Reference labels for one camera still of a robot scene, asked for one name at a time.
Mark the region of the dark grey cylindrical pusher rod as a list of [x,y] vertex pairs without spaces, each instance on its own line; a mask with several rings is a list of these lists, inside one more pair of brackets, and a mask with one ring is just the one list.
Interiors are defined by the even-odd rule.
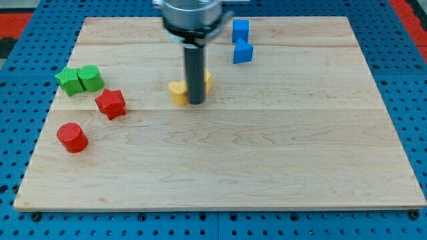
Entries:
[[187,97],[192,105],[204,102],[204,63],[203,48],[184,48],[185,76],[187,81]]

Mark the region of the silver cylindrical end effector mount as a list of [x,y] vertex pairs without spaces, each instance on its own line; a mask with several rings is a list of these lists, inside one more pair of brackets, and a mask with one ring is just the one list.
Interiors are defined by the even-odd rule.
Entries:
[[165,34],[184,47],[203,47],[221,34],[234,13],[221,0],[153,0]]

